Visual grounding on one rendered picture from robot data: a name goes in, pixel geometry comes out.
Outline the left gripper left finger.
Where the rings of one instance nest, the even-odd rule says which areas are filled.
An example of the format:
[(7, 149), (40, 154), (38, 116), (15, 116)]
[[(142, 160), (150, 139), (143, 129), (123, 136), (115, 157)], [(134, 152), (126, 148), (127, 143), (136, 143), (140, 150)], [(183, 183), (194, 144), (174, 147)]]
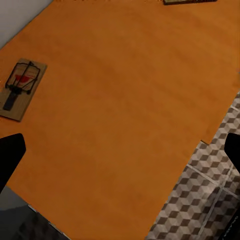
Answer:
[(0, 193), (26, 152), (21, 133), (0, 138)]

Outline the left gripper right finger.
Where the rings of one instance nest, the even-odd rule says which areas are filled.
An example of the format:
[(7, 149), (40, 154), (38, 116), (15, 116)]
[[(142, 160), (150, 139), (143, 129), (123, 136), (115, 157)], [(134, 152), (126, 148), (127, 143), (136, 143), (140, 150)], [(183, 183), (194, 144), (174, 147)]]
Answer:
[(229, 133), (227, 135), (224, 151), (234, 166), (240, 173), (240, 135), (235, 133)]

